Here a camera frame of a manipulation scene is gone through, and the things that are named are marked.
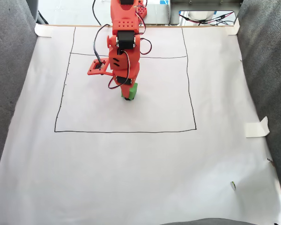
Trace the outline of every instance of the black cable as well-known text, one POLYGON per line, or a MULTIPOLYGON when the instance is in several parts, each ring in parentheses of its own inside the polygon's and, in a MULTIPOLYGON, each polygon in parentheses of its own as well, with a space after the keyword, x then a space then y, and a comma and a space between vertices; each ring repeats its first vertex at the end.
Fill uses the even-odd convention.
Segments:
POLYGON ((233 12, 231 12, 231 13, 226 13, 226 14, 224 14, 224 15, 218 16, 218 17, 213 18, 213 19, 210 19, 210 20, 191 20, 190 18, 185 17, 185 16, 183 16, 183 15, 181 15, 181 14, 179 14, 179 16, 181 16, 181 17, 184 18, 185 20, 191 21, 191 22, 193 22, 193 23, 207 24, 207 23, 209 23, 209 21, 212 21, 212 22, 217 21, 218 18, 220 18, 219 20, 222 20, 222 19, 226 18, 227 16, 231 15, 232 13, 233 13, 233 12))
POLYGON ((100 57, 99 57, 99 55, 98 55, 98 53, 97 53, 97 51, 96 51, 96 39, 97 39, 97 35, 98 35, 99 31, 102 30, 102 28, 105 27, 105 26, 110 26, 110 25, 107 23, 107 24, 105 24, 104 26, 100 27, 100 29, 99 29, 99 30, 97 31, 97 33, 96 33, 96 36, 95 36, 95 39, 94 39, 94 44, 93 44, 94 52, 95 52, 95 55, 96 55, 96 57, 97 57, 97 59, 98 59, 100 65, 102 65, 103 63, 101 62, 100 57))
POLYGON ((211 24, 211 26, 217 26, 218 24, 220 24, 220 23, 223 23, 223 24, 225 24, 225 25, 229 25, 229 24, 227 24, 226 22, 232 22, 232 23, 234 23, 233 21, 230 21, 230 20, 225 20, 225 21, 222 21, 222 20, 217 20, 217 24, 211 24))
POLYGON ((96 2, 96 0, 94 0, 94 2, 93 2, 93 7, 92 7, 92 8, 93 8, 93 14, 94 14, 94 17, 95 17, 95 19, 97 20, 98 24, 101 26, 101 23, 98 21, 96 15, 95 15, 95 12, 94 12, 94 5, 95 5, 95 2, 96 2))
POLYGON ((49 24, 49 23, 45 20, 45 18, 43 18, 42 14, 41 14, 39 11, 38 11, 38 14, 39 14, 39 16, 42 18, 42 20, 44 21, 45 24, 49 24))
POLYGON ((125 80, 124 83, 121 83, 121 84, 119 84, 117 86, 114 86, 114 87, 110 87, 110 84, 111 84, 111 82, 113 80, 113 77, 112 77, 111 81, 109 81, 109 83, 108 83, 108 88, 109 89, 115 89, 115 88, 118 88, 118 87, 122 86, 123 84, 125 84, 128 81, 128 78, 129 78, 129 73, 130 73, 130 60, 129 60, 129 56, 128 56, 128 53, 126 51, 124 51, 124 50, 121 50, 121 51, 124 52, 126 54, 126 57, 127 57, 127 77, 126 77, 126 80, 125 80))
POLYGON ((150 50, 149 50, 148 52, 146 52, 146 53, 141 53, 141 51, 140 51, 140 53, 141 53, 142 55, 147 55, 147 54, 149 54, 150 51, 152 50, 152 43, 151 43, 148 39, 145 39, 145 38, 143 38, 143 37, 140 39, 140 41, 141 41, 141 40, 146 40, 146 41, 148 41, 148 42, 150 43, 150 45, 151 45, 150 50))

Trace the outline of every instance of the tape piece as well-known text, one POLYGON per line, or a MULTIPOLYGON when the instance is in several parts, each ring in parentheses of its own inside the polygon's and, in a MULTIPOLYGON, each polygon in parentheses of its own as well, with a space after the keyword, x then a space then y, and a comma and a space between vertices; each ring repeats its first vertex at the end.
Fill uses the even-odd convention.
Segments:
POLYGON ((267 116, 259 123, 246 123, 244 125, 245 137, 264 137, 270 133, 267 116))
POLYGON ((235 23, 234 23, 234 26, 233 27, 231 27, 231 26, 225 27, 225 30, 226 30, 226 33, 228 35, 236 35, 239 31, 239 28, 240 28, 240 24, 239 24, 239 20, 237 18, 235 23))
POLYGON ((51 38, 52 37, 52 32, 53 32, 53 27, 52 26, 45 26, 45 25, 36 24, 36 27, 34 28, 34 32, 39 37, 51 38))

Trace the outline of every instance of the green block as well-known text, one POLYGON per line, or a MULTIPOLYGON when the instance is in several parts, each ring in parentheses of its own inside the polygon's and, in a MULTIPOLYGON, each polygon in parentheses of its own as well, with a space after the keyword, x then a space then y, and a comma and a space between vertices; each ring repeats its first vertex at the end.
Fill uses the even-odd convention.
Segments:
POLYGON ((130 100, 134 99, 134 97, 136 95, 136 91, 137 91, 137 83, 134 83, 133 87, 130 88, 130 90, 129 90, 129 99, 130 100))

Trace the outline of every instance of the wire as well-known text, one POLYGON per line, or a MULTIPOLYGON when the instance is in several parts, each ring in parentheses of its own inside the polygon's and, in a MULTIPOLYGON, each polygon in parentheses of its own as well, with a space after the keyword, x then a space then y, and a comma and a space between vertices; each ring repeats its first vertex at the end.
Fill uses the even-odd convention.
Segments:
POLYGON ((49 24, 45 18, 43 18, 42 14, 40 13, 40 11, 38 11, 39 16, 42 18, 42 20, 44 21, 45 24, 49 24))
POLYGON ((144 20, 142 19, 141 15, 138 12, 135 12, 135 13, 139 17, 139 19, 141 20, 142 24, 144 25, 144 28, 145 28, 144 32, 138 33, 140 35, 143 35, 146 32, 146 24, 145 24, 144 20))
POLYGON ((211 20, 191 20, 190 18, 185 17, 185 16, 183 16, 183 15, 181 15, 181 14, 179 14, 179 16, 181 16, 181 17, 184 18, 185 20, 191 21, 191 22, 193 22, 193 23, 208 24, 208 23, 212 23, 212 22, 215 22, 215 21, 222 20, 222 19, 226 18, 227 16, 231 15, 232 13, 233 13, 233 12, 227 13, 227 14, 218 16, 218 17, 216 17, 216 18, 213 18, 213 19, 211 19, 211 20))
MULTIPOLYGON (((129 60, 128 53, 126 51, 124 51, 124 50, 121 50, 121 51, 124 52, 126 54, 126 57, 127 57, 127 77, 126 77, 126 80, 124 82, 124 83, 126 83, 128 81, 129 73, 130 73, 130 60, 129 60)), ((110 87, 110 84, 111 84, 112 80, 113 80, 113 77, 112 77, 111 81, 109 81, 109 84, 108 84, 108 88, 109 89, 115 89, 115 88, 118 88, 118 87, 120 87, 120 86, 122 86, 124 84, 124 83, 121 83, 121 84, 119 84, 117 86, 110 87)))
POLYGON ((94 0, 94 2, 93 2, 93 7, 92 7, 92 9, 93 9, 93 14, 94 14, 94 17, 95 17, 95 19, 97 20, 98 24, 101 26, 101 23, 98 21, 96 15, 95 15, 95 12, 94 12, 94 5, 95 5, 95 2, 96 2, 96 0, 94 0))
POLYGON ((222 21, 222 20, 217 20, 217 24, 211 24, 211 26, 217 26, 218 24, 220 24, 220 23, 223 23, 223 24, 225 24, 225 25, 229 25, 229 24, 227 24, 227 22, 231 22, 231 23, 234 23, 233 21, 230 21, 230 20, 225 20, 225 21, 222 21))
POLYGON ((148 52, 146 52, 146 53, 141 53, 141 51, 140 51, 140 53, 141 53, 142 55, 147 55, 147 54, 149 54, 150 51, 152 50, 152 43, 151 43, 148 39, 145 39, 145 38, 143 38, 143 37, 142 37, 140 40, 146 40, 146 41, 148 41, 148 42, 150 43, 150 45, 151 45, 150 50, 149 50, 148 52))
POLYGON ((99 55, 98 55, 98 53, 97 53, 97 51, 96 51, 96 39, 97 39, 97 36, 98 36, 99 31, 102 30, 102 28, 105 27, 105 26, 110 26, 110 25, 107 23, 107 24, 105 24, 104 26, 100 27, 100 29, 99 29, 99 30, 97 31, 97 33, 96 33, 96 36, 95 36, 95 39, 94 39, 94 44, 93 44, 94 52, 95 52, 95 55, 96 55, 96 57, 97 57, 97 59, 98 59, 98 61, 99 61, 99 63, 100 63, 100 66, 101 66, 103 63, 101 62, 100 57, 99 57, 99 55))

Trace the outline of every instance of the orange bracket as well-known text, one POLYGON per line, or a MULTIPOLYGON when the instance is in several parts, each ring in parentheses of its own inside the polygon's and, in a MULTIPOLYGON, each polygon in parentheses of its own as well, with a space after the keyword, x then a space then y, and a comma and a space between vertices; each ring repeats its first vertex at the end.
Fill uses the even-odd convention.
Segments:
POLYGON ((106 69, 109 65, 109 58, 103 58, 100 60, 103 63, 101 66, 100 66, 99 60, 93 61, 92 65, 89 68, 88 75, 105 74, 105 75, 113 76, 112 73, 109 73, 106 71, 106 69))

